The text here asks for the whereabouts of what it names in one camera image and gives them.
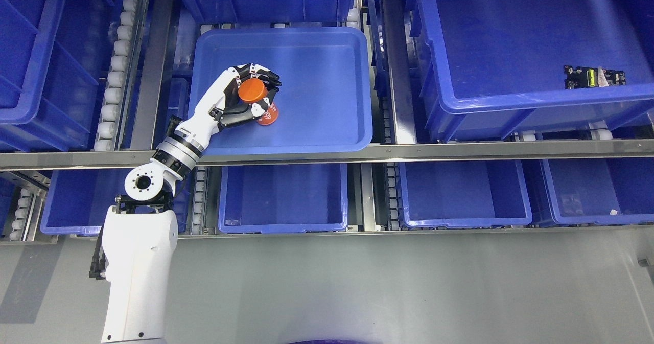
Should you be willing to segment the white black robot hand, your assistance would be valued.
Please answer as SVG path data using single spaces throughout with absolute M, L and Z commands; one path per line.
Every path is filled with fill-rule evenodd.
M 242 103 L 238 90 L 247 79 L 264 83 L 268 94 L 254 104 Z M 174 137 L 189 142 L 203 152 L 211 136 L 229 126 L 257 120 L 271 106 L 281 86 L 280 76 L 255 63 L 239 64 L 225 69 L 199 100 L 194 113 L 174 130 Z

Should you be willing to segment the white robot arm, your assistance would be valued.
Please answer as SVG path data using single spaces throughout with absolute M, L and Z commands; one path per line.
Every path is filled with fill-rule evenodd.
M 101 247 L 110 283 L 102 343 L 164 343 L 167 288 L 177 247 L 177 216 L 168 203 L 208 146 L 206 136 L 175 131 L 148 163 L 125 178 L 125 208 L 108 208 Z

